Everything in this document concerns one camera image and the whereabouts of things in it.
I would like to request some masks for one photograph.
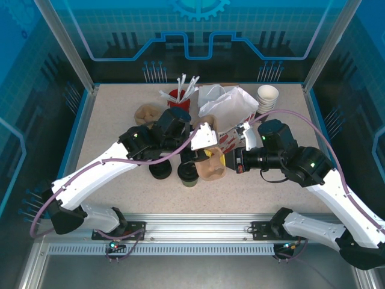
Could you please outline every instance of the work surface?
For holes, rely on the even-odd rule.
[[[252,96],[260,84],[241,84]],[[280,92],[276,109],[293,110],[309,117],[302,88],[299,84],[275,84]],[[169,92],[176,84],[107,84],[101,85],[96,96],[90,123],[85,135],[78,168],[89,163],[107,150],[118,137],[135,126],[134,113],[140,105],[153,104],[165,110],[166,101],[158,91]],[[192,97],[190,115],[197,117],[197,93]],[[294,138],[301,146],[318,147],[313,129],[287,114],[275,114],[289,125]],[[159,181],[149,172],[148,166],[140,166],[113,179],[87,201],[118,207],[124,213],[275,213],[281,207],[300,213],[329,213],[329,209],[314,195],[298,184],[285,182],[269,184],[259,176],[258,170],[241,175],[227,170],[222,179],[206,182],[199,179],[193,188],[185,187],[177,176],[179,156],[171,160],[173,172]],[[264,176],[269,180],[282,179],[279,170]]]

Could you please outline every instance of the gear logo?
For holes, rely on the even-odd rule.
[[[224,11],[224,6],[230,4],[229,0],[169,0],[174,12],[179,12],[181,17],[187,16],[188,20],[216,17],[217,12]]]
[[[0,7],[6,8],[12,19],[23,29],[33,23],[35,18],[34,3],[32,0],[2,0]]]

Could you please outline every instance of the white plastic bag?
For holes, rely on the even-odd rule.
[[[216,101],[223,93],[229,92],[234,87],[239,86],[221,86],[220,84],[211,84],[199,87],[198,107],[204,106],[209,101]]]
[[[242,145],[234,128],[236,125],[254,118],[258,101],[240,87],[210,101],[199,109],[199,117],[213,114],[218,119],[220,148],[224,153]]]

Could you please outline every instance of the red cup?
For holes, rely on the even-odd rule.
[[[180,91],[180,98],[182,98],[183,95],[185,95],[185,92],[186,92],[185,90]],[[174,89],[172,92],[169,93],[169,95],[176,99],[178,96],[178,89]],[[170,108],[171,107],[180,107],[181,109],[183,109],[184,111],[187,111],[187,112],[189,112],[189,110],[190,110],[190,99],[187,99],[186,101],[183,101],[180,104],[176,104],[172,101],[167,101],[167,104]]]

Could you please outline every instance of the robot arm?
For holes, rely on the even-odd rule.
[[[104,208],[83,202],[98,188],[150,160],[157,160],[163,152],[180,150],[192,134],[190,116],[180,108],[166,110],[150,128],[134,126],[119,137],[107,151],[73,174],[49,184],[42,194],[46,202],[60,193],[48,206],[57,234],[66,234],[81,227],[100,229],[111,237],[122,236],[127,222],[118,208]],[[215,131],[207,123],[200,125],[195,136],[180,152],[184,161],[207,158],[203,148],[217,144]]]
[[[288,180],[306,187],[318,196],[342,224],[313,220],[282,208],[270,221],[277,237],[301,236],[339,251],[353,266],[367,270],[385,264],[385,221],[376,216],[349,189],[342,186],[339,172],[319,150],[298,147],[290,129],[279,120],[269,120],[260,127],[262,148],[237,148],[226,154],[226,166],[237,173],[260,169],[280,169]],[[245,137],[245,132],[238,132]]]

